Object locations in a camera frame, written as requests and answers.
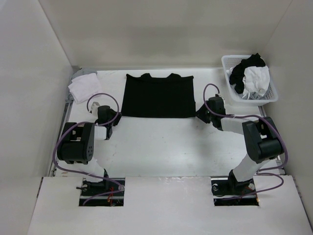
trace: black cloth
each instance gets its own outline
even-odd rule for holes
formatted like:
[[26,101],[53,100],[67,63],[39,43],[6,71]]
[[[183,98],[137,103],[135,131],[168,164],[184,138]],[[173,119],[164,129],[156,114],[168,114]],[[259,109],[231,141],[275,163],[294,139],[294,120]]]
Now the black cloth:
[[139,118],[196,116],[193,76],[172,73],[166,78],[126,75],[122,115]]
[[235,91],[238,94],[242,94],[245,89],[243,78],[245,76],[245,69],[251,66],[264,67],[266,64],[264,60],[261,59],[261,56],[256,53],[255,55],[250,56],[248,59],[243,59],[240,64],[238,64],[231,73],[229,77],[229,83],[231,85],[236,84]]

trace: white laundry basket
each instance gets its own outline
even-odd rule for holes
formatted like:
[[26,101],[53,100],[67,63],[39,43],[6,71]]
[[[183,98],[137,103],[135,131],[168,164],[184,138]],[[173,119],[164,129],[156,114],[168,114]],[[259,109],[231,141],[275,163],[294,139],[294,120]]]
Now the white laundry basket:
[[231,73],[227,73],[227,71],[235,67],[236,65],[238,65],[242,59],[247,59],[250,56],[251,55],[225,55],[222,57],[222,65],[224,69],[227,87],[229,90],[230,98],[234,101],[231,103],[238,103],[238,104],[247,105],[247,106],[262,106],[270,102],[276,102],[278,100],[278,93],[274,86],[272,78],[270,79],[270,82],[269,82],[267,95],[263,99],[258,99],[258,100],[241,99],[241,97],[236,93],[234,88],[230,85],[229,76],[231,75]]

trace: white wall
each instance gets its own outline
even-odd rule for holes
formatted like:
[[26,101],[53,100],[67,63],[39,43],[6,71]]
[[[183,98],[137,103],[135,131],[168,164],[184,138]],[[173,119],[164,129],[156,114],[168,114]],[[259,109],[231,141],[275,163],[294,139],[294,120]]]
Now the white wall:
[[220,67],[259,52],[291,0],[40,0],[83,67]]
[[38,0],[0,0],[0,230],[27,234],[71,65]]
[[313,221],[313,1],[294,0],[262,56],[280,95],[266,106],[289,150],[287,173],[296,178]]

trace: white table surface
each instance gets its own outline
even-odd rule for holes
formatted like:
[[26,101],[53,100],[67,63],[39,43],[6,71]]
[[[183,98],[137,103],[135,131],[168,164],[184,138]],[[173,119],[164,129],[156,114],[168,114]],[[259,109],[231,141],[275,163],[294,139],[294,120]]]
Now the white table surface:
[[[123,207],[79,207],[81,177],[45,177],[29,235],[312,235],[291,176],[260,206],[216,207],[209,177],[127,177]],[[280,183],[256,176],[258,189]]]
[[[225,98],[226,113],[236,115],[260,114],[258,107],[230,105],[222,69],[171,69],[171,70],[117,70],[99,71],[103,92],[113,95],[122,106],[126,74],[141,76],[149,72],[154,77],[167,77],[171,73],[194,76],[196,108],[203,105],[202,92],[207,83],[216,84]],[[215,88],[207,89],[206,97],[214,96]],[[106,96],[95,97],[91,102],[110,105],[115,103]],[[73,104],[69,121],[94,122],[96,117],[86,110],[86,102]],[[219,131],[212,124],[197,118],[166,119],[122,117],[113,128],[109,141],[95,141],[93,157],[105,168],[110,177],[126,176],[225,176],[246,155],[244,137]],[[76,169],[60,161],[65,168]],[[276,166],[270,161],[265,167]],[[57,170],[56,176],[77,174]]]

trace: white cloth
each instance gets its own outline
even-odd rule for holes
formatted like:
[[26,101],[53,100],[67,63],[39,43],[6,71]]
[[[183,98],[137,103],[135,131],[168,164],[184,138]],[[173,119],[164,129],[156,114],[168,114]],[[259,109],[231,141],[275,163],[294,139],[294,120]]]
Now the white cloth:
[[102,92],[101,84],[95,73],[72,79],[68,88],[77,104],[88,100],[93,94]]
[[243,78],[245,89],[242,99],[246,96],[246,99],[249,99],[252,93],[254,94],[254,97],[257,96],[258,98],[262,98],[268,90],[269,80],[270,77],[267,66],[251,66],[246,68],[245,76]]

